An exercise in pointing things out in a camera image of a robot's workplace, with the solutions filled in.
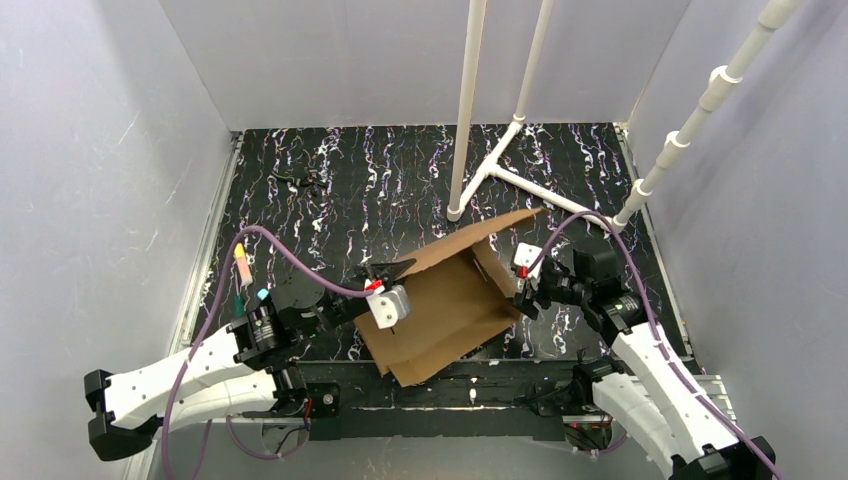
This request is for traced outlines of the brown cardboard box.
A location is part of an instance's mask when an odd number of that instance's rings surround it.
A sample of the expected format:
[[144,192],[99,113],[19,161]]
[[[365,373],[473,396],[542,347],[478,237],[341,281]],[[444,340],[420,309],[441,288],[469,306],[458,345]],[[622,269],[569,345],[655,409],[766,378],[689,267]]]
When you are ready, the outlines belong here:
[[515,281],[489,236],[532,222],[542,208],[523,209],[461,228],[405,255],[400,276],[411,312],[380,328],[367,312],[354,320],[379,373],[408,387],[420,384],[519,321]]

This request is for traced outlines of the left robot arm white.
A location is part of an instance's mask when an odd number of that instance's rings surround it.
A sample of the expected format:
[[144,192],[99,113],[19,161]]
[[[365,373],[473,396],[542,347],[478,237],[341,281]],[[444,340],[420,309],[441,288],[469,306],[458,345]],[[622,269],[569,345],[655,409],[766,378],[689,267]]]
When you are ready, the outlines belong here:
[[328,385],[308,384],[295,348],[364,314],[391,328],[411,307],[404,276],[413,260],[366,264],[355,277],[365,297],[351,298],[293,272],[252,309],[197,345],[126,373],[94,370],[84,377],[94,417],[88,441],[102,461],[131,457],[150,447],[162,428],[245,413],[306,418],[330,412]]

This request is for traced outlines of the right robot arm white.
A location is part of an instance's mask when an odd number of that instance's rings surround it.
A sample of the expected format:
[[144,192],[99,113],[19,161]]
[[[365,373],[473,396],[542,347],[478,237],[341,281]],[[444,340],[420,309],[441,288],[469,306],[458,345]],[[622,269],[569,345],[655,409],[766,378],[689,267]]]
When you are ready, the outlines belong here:
[[771,479],[776,454],[763,437],[743,440],[666,336],[648,303],[627,288],[612,251],[575,252],[568,268],[521,243],[512,265],[513,304],[534,319],[554,303],[577,306],[611,353],[573,370],[565,398],[617,421],[668,479]]

